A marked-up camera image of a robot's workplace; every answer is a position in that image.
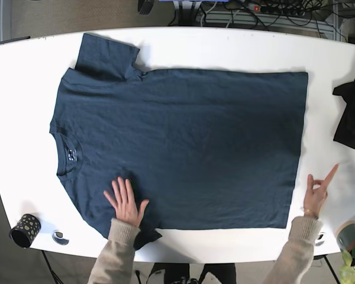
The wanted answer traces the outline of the person's right hand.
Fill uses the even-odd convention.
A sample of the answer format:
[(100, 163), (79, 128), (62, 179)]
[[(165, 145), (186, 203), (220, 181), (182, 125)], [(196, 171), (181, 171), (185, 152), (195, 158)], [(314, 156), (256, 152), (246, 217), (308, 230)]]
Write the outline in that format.
[(333, 180), (339, 164), (335, 164), (324, 180), (315, 180), (309, 174), (307, 178), (307, 189), (305, 192), (303, 210), (306, 217), (318, 219), (321, 208), (328, 196), (327, 189)]

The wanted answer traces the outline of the person's left hand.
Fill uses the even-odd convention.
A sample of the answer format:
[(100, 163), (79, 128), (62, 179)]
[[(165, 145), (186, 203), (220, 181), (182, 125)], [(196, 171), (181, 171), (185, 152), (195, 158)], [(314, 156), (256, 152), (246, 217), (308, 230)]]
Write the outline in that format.
[(117, 177), (116, 180), (112, 181), (112, 190), (114, 197), (108, 191), (104, 191), (104, 196), (115, 209), (116, 219), (133, 227), (139, 227), (150, 201), (144, 199), (139, 206), (136, 204), (133, 187), (129, 179)]

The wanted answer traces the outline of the left beige sweater forearm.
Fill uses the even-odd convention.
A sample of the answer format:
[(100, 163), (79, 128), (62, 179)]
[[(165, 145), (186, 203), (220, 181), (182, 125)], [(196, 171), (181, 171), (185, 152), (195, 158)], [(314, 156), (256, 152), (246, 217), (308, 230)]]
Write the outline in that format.
[(113, 218), (108, 240), (95, 261), (88, 282), (130, 283), (134, 241), (139, 232), (139, 228)]

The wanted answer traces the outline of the right beige sweater forearm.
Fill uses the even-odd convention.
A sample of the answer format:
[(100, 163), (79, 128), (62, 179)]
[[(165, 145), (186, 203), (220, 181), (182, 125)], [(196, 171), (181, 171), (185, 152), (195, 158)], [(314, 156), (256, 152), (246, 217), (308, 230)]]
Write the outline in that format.
[(323, 223), (312, 217), (296, 217), (288, 240), (264, 283), (300, 283), (314, 259), (315, 240)]

